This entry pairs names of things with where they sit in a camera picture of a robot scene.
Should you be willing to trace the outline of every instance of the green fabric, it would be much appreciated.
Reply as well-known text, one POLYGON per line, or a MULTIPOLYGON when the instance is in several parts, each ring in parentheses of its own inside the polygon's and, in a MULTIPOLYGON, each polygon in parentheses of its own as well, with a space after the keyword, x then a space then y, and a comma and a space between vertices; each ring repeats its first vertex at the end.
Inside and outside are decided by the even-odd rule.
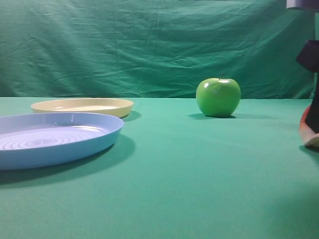
POLYGON ((235 79, 243 98, 307 98, 295 62, 314 15, 278 0, 2 0, 0 96, 192 98, 235 79))
MULTIPOLYGON (((0 98, 0 115, 42 100, 0 98)), ((298 133, 309 100, 242 100, 236 119, 205 118, 195 99, 132 100, 108 152, 0 172, 0 238, 318 238, 319 157, 298 133)))

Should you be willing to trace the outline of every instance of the green tablecloth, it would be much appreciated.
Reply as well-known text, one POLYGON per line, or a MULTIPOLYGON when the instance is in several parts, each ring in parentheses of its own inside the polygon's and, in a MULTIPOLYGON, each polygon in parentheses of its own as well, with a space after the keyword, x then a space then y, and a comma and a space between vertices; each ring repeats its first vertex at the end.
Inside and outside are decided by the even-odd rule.
MULTIPOLYGON (((0 115, 42 100, 1 98, 0 115)), ((233 119, 132 100, 108 152, 0 172, 1 239, 319 238, 319 154, 298 133, 309 100, 242 100, 233 119)))

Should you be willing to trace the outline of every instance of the green apple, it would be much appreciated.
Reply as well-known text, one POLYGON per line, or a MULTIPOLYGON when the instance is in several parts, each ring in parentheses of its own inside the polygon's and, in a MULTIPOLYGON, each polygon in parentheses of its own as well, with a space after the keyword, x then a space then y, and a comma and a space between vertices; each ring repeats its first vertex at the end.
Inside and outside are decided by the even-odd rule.
POLYGON ((240 99, 240 87, 233 79, 209 78, 202 81, 196 90, 198 107, 208 117, 231 116, 240 99))

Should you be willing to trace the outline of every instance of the yellow plate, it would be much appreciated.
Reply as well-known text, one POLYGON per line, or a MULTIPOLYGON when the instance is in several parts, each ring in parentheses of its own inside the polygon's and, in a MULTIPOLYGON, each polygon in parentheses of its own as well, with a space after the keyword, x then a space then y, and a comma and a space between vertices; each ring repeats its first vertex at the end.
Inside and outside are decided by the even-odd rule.
POLYGON ((116 116, 127 116, 133 107, 133 102, 112 98, 73 98, 53 101, 43 101, 31 105, 34 113, 49 112, 87 112, 116 116))

